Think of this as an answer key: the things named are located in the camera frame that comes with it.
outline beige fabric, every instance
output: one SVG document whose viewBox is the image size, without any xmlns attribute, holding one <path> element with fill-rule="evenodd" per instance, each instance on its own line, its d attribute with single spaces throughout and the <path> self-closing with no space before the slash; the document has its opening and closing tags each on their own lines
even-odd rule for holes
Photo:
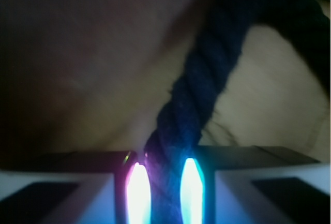
<svg viewBox="0 0 331 224">
<path fill-rule="evenodd" d="M 4 130 L 12 139 L 0 163 L 44 152 L 140 151 L 211 2 L 46 1 L 42 12 L 26 11 L 56 16 L 56 25 L 35 24 L 46 35 L 22 50 L 24 70 L 7 79 L 22 82 L 9 106 L 20 135 Z M 321 4 L 329 16 L 329 3 Z M 254 26 L 203 134 L 201 144 L 281 145 L 329 161 L 330 105 L 289 42 Z"/>
</svg>

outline light slot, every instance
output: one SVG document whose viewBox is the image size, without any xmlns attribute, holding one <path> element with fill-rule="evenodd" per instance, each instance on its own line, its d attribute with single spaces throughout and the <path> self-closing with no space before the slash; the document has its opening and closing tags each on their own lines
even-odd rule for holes
<svg viewBox="0 0 331 224">
<path fill-rule="evenodd" d="M 151 222 L 151 187 L 147 171 L 139 163 L 133 166 L 127 176 L 126 201 L 129 224 Z"/>
<path fill-rule="evenodd" d="M 198 162 L 188 158 L 180 183 L 180 207 L 183 224 L 201 224 L 204 208 L 204 178 Z"/>
</svg>

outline black panel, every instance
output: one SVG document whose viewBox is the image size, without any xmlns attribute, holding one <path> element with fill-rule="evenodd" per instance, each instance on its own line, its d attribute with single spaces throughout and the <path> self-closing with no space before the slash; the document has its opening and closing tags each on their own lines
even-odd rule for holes
<svg viewBox="0 0 331 224">
<path fill-rule="evenodd" d="M 33 183 L 0 202 L 0 223 L 37 223 L 69 196 L 76 183 Z"/>
<path fill-rule="evenodd" d="M 330 196 L 296 177 L 252 181 L 296 223 L 330 223 Z"/>
</svg>

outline twisted rope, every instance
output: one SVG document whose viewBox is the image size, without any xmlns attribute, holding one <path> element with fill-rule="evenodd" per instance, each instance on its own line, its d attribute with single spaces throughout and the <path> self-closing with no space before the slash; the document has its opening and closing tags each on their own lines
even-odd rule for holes
<svg viewBox="0 0 331 224">
<path fill-rule="evenodd" d="M 185 160 L 198 144 L 254 23 L 273 26 L 290 40 L 329 96 L 330 21 L 317 2 L 217 0 L 144 149 L 152 223 L 182 223 L 179 190 Z"/>
</svg>

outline glowing light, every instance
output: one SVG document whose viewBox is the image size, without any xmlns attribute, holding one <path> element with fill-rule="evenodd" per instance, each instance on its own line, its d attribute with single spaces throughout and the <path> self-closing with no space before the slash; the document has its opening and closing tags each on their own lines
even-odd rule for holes
<svg viewBox="0 0 331 224">
<path fill-rule="evenodd" d="M 125 158 L 124 158 L 124 160 L 123 160 L 123 164 L 125 164 L 125 163 L 128 161 L 128 159 L 129 159 L 129 157 L 130 157 L 130 154 L 131 154 L 131 152 L 129 152 L 129 153 L 125 156 Z"/>
<path fill-rule="evenodd" d="M 147 171 L 136 163 L 127 177 L 127 218 L 129 224 L 148 224 L 151 221 L 151 187 Z"/>
<path fill-rule="evenodd" d="M 198 162 L 188 158 L 180 183 L 180 207 L 183 224 L 201 224 L 203 218 L 204 185 Z"/>
</svg>

